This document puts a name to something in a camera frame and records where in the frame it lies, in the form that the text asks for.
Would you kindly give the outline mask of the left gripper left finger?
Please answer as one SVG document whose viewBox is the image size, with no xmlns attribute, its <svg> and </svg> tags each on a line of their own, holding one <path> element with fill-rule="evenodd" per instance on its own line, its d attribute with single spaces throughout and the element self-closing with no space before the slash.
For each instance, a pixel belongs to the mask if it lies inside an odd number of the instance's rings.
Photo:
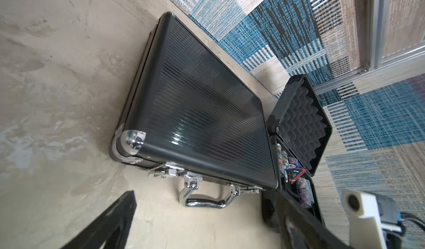
<svg viewBox="0 0 425 249">
<path fill-rule="evenodd" d="M 137 208 L 135 192 L 121 195 L 64 249 L 124 249 Z"/>
</svg>

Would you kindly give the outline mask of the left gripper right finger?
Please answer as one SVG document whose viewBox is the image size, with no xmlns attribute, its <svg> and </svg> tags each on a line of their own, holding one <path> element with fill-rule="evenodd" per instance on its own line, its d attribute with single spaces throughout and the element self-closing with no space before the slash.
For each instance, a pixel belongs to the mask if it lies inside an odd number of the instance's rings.
<svg viewBox="0 0 425 249">
<path fill-rule="evenodd" d="M 282 249 L 349 249 L 289 194 L 279 191 L 276 213 Z"/>
</svg>

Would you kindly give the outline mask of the grey poker case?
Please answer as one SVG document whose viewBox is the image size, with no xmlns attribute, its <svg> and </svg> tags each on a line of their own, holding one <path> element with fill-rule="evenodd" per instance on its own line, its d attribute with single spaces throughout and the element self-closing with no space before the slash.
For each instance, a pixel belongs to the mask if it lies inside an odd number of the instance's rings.
<svg viewBox="0 0 425 249">
<path fill-rule="evenodd" d="M 278 143 L 290 157 L 298 159 L 301 167 L 306 169 L 304 177 L 311 183 L 315 203 L 312 209 L 305 209 L 323 223 L 313 177 L 333 128 L 307 75 L 290 77 L 266 121 L 266 127 L 272 157 L 277 163 L 278 187 L 262 194 L 262 216 L 265 224 L 274 232 L 279 232 L 276 213 L 276 197 L 279 191 L 286 192 L 301 205 L 295 186 L 285 183 L 280 175 L 277 157 Z"/>
</svg>

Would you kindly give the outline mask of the black poker case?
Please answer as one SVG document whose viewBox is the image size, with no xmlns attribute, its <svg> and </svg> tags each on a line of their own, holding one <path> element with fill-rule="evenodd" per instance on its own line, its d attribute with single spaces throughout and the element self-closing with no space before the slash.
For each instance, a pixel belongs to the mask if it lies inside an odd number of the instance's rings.
<svg viewBox="0 0 425 249">
<path fill-rule="evenodd" d="M 109 155 L 183 178 L 185 207 L 221 209 L 278 187 L 260 98 L 171 12 L 149 36 Z"/>
</svg>

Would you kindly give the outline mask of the poker chips in case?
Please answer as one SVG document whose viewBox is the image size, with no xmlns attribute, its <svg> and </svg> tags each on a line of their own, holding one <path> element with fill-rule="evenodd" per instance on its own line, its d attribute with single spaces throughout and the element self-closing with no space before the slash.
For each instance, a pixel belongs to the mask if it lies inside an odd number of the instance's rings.
<svg viewBox="0 0 425 249">
<path fill-rule="evenodd" d="M 285 183 L 295 186 L 299 202 L 303 208 L 312 209 L 315 203 L 310 181 L 304 177 L 306 169 L 298 159 L 290 157 L 281 144 L 277 144 L 277 157 L 280 175 Z"/>
</svg>

